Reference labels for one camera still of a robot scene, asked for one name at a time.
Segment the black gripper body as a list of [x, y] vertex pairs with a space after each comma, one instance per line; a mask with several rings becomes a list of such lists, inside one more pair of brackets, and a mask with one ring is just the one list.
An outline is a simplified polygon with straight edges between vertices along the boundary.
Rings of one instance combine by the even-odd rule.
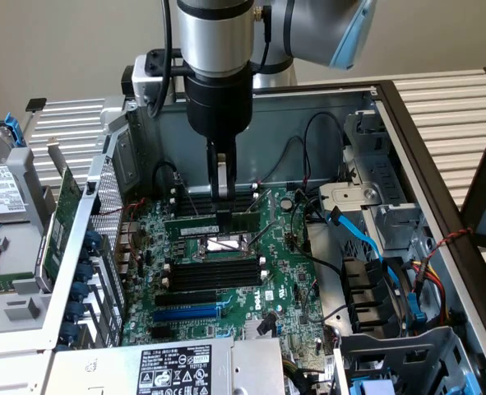
[[198, 74], [184, 80], [187, 120], [207, 138], [234, 138], [252, 119], [252, 69], [221, 78]]

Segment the CPU socket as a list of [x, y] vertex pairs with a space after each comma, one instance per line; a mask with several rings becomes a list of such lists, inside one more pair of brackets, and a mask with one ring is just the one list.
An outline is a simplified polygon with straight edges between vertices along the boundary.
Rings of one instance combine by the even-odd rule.
[[245, 259], [256, 256], [249, 244], [248, 235], [225, 235], [204, 237], [192, 250], [192, 259], [199, 262]]

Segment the thin metal locking lever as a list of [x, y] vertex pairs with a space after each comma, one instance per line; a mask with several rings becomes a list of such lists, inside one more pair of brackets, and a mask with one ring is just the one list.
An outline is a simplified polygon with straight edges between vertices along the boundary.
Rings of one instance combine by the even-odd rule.
[[192, 200], [192, 197], [187, 189], [187, 186], [185, 184], [185, 182], [183, 181], [182, 177], [180, 176], [180, 174], [177, 174], [177, 178], [175, 179], [175, 182], [176, 184], [182, 189], [185, 197], [187, 198], [187, 200], [189, 201], [193, 211], [194, 211], [194, 215], [197, 216], [198, 215], [198, 210], [197, 210], [197, 207], [194, 203], [194, 201]]
[[276, 221], [272, 221], [267, 224], [262, 230], [260, 230], [249, 242], [248, 247], [252, 248], [258, 243], [258, 241], [275, 225]]

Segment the metal socket cover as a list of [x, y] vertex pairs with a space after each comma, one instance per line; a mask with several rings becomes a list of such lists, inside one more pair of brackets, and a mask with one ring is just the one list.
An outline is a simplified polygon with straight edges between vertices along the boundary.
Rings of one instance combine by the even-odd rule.
[[267, 224], [272, 221], [277, 221], [277, 219], [275, 218], [275, 196], [271, 188], [261, 193], [244, 213], [250, 213], [253, 209], [258, 209], [260, 213], [263, 213], [264, 208], [261, 208], [261, 204], [263, 204], [264, 201], [266, 201], [266, 208], [270, 217], [270, 220], [267, 222]]

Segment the open PC case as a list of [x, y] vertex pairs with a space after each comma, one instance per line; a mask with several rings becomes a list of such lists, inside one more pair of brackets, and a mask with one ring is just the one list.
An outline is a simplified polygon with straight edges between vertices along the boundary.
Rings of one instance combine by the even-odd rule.
[[[309, 241], [308, 259], [316, 265], [322, 315], [318, 319], [329, 347], [317, 366], [300, 366], [281, 353], [285, 395], [338, 395], [334, 351], [343, 337], [354, 335], [341, 283], [344, 261], [399, 257], [427, 322], [409, 326], [416, 337], [449, 327], [465, 349], [486, 368], [486, 263], [464, 224], [461, 208], [486, 146], [486, 80], [483, 93], [471, 86], [448, 87], [436, 81], [373, 81], [343, 86], [300, 86], [258, 91], [249, 127], [237, 138], [237, 189], [263, 193], [282, 188], [294, 195], [294, 208]], [[419, 245], [385, 255], [377, 243], [334, 207], [323, 209], [319, 188], [347, 179], [345, 118], [373, 110], [383, 123], [424, 216]], [[184, 103], [170, 106], [155, 121], [129, 105], [119, 128], [95, 157], [82, 191], [63, 255], [56, 286], [65, 286], [61, 323], [76, 323], [79, 336], [62, 342], [58, 333], [47, 374], [39, 386], [45, 394], [55, 355], [124, 346], [127, 313], [124, 276], [118, 274], [115, 249], [124, 222], [148, 202], [167, 202], [180, 174], [186, 186], [209, 187], [205, 141], [187, 124]], [[87, 230], [101, 235], [101, 247], [83, 245]], [[66, 320], [65, 309], [78, 263], [93, 267], [83, 300], [85, 313]]]

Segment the green motherboard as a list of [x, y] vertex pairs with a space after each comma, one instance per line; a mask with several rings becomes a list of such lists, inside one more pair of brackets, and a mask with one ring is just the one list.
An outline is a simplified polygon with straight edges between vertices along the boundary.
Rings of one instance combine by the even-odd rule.
[[[123, 279], [127, 296], [127, 313], [123, 324], [121, 343], [139, 346], [161, 343], [151, 339], [150, 329], [169, 325], [177, 331], [170, 342], [206, 340], [232, 337], [244, 339], [243, 327], [248, 320], [271, 318], [276, 321], [276, 338], [282, 355], [300, 366], [317, 366], [329, 352], [324, 331], [318, 319], [322, 315], [317, 285], [316, 265], [308, 259], [309, 241], [299, 210], [282, 211], [280, 201], [294, 195], [282, 188], [272, 189], [275, 196], [275, 225], [253, 248], [261, 265], [261, 286], [215, 290], [221, 312], [218, 318], [156, 323], [153, 313], [157, 310], [176, 309], [205, 304], [157, 307], [155, 296], [170, 292], [161, 285], [170, 275], [171, 263], [194, 263], [192, 250], [197, 239], [172, 241], [166, 234], [164, 222], [194, 216], [175, 216], [174, 200], [148, 202], [131, 221], [138, 227], [138, 244], [135, 265]], [[258, 209], [261, 217], [259, 230], [270, 220], [266, 201]], [[257, 232], [248, 235], [248, 239]]]

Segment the long black expansion slot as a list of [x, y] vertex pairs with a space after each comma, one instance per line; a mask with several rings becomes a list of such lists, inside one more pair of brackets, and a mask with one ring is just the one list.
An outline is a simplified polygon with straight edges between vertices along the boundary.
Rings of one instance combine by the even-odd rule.
[[165, 293], [155, 296], [157, 307], [171, 307], [193, 304], [215, 304], [217, 293], [215, 290], [199, 290], [182, 293]]

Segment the black box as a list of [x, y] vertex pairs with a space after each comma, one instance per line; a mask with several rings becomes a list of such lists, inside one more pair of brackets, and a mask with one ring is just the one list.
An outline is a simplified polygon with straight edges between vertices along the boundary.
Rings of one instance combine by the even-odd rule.
[[121, 85], [122, 93], [126, 97], [134, 97], [135, 96], [134, 88], [133, 88], [133, 84], [132, 84], [133, 70], [134, 70], [133, 65], [127, 65], [124, 68], [123, 74], [121, 76], [120, 85]]

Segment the silver rear port block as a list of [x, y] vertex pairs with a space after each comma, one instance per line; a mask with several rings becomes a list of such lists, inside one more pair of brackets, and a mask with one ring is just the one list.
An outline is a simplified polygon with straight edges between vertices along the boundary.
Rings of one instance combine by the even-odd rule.
[[135, 249], [137, 248], [139, 224], [136, 221], [124, 222], [118, 234], [115, 249], [115, 261], [118, 266], [118, 274], [127, 275], [130, 267], [135, 265]]

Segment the silver chipset heatsink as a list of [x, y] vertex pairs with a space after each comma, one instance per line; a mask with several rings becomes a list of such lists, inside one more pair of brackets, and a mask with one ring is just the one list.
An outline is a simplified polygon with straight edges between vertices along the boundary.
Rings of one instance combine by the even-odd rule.
[[248, 320], [243, 327], [244, 339], [267, 339], [276, 337], [276, 321], [271, 318]]

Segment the short black expansion slot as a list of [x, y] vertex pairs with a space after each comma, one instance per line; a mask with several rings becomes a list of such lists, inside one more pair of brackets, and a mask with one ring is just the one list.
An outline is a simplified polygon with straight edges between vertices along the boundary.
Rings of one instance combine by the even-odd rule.
[[155, 326], [150, 329], [151, 339], [157, 342], [171, 341], [177, 336], [177, 331], [169, 325]]

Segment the silver disk bay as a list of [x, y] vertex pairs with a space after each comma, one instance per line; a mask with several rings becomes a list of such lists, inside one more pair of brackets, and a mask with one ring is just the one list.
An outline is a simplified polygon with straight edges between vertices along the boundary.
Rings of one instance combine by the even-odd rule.
[[373, 110], [347, 115], [345, 136], [347, 179], [319, 188], [324, 211], [338, 207], [385, 255], [414, 249], [424, 216], [406, 190], [407, 178], [381, 115]]

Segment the black fan shroud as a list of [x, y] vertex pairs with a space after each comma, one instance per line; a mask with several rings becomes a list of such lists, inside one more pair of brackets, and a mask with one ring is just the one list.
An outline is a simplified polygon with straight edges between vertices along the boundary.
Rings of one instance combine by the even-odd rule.
[[344, 261], [341, 283], [354, 334], [378, 339], [404, 335], [410, 280], [399, 257]]

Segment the grey plastic disk bay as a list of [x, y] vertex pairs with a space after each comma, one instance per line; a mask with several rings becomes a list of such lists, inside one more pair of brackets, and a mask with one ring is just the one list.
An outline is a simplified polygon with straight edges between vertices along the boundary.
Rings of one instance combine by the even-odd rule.
[[340, 395], [486, 395], [486, 368], [449, 327], [416, 337], [343, 337], [334, 351]]

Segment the blue plastic clip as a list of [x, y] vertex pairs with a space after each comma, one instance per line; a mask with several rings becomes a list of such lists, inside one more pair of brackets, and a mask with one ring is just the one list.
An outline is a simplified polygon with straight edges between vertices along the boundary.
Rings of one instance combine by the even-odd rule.
[[410, 309], [409, 326], [416, 328], [427, 322], [427, 315], [420, 309], [419, 300], [414, 292], [407, 295], [407, 302]]

